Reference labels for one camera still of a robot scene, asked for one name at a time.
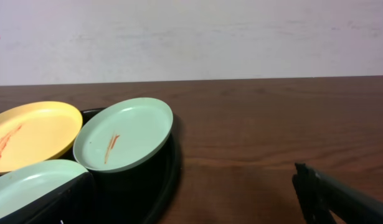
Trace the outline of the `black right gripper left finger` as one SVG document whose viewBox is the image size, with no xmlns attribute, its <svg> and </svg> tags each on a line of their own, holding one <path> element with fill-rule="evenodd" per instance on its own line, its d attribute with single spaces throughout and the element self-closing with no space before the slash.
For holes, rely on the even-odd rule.
<svg viewBox="0 0 383 224">
<path fill-rule="evenodd" d="M 95 222 L 95 183 L 86 172 L 0 218 L 0 224 L 87 224 Z"/>
</svg>

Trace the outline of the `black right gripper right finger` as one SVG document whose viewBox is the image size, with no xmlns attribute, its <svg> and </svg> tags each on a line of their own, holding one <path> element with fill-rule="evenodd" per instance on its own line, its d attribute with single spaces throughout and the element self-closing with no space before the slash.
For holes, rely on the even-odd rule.
<svg viewBox="0 0 383 224">
<path fill-rule="evenodd" d="M 383 224 L 382 202 L 306 164 L 295 167 L 292 183 L 306 223 L 335 223 L 335 214 L 345 223 Z"/>
</svg>

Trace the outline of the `mint green plate front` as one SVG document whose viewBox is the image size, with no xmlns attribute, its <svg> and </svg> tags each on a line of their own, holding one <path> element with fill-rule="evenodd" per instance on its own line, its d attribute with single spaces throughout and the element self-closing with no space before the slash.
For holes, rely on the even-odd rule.
<svg viewBox="0 0 383 224">
<path fill-rule="evenodd" d="M 84 173 L 88 170 L 77 162 L 54 159 L 0 176 L 0 219 Z"/>
</svg>

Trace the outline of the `yellow plate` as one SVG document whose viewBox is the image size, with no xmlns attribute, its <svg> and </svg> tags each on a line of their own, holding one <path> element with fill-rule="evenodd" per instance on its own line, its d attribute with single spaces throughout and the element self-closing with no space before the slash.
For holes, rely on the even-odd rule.
<svg viewBox="0 0 383 224">
<path fill-rule="evenodd" d="M 0 113 L 0 175 L 65 154 L 83 126 L 81 112 L 59 101 Z"/>
</svg>

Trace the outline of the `mint green plate with streak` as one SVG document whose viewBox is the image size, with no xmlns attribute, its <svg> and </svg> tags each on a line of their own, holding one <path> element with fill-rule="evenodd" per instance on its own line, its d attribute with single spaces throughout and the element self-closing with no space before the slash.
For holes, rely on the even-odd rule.
<svg viewBox="0 0 383 224">
<path fill-rule="evenodd" d="M 152 158 L 166 143 L 172 126 L 172 109 L 159 99 L 121 101 L 85 123 L 75 139 L 73 156 L 95 172 L 128 170 Z"/>
</svg>

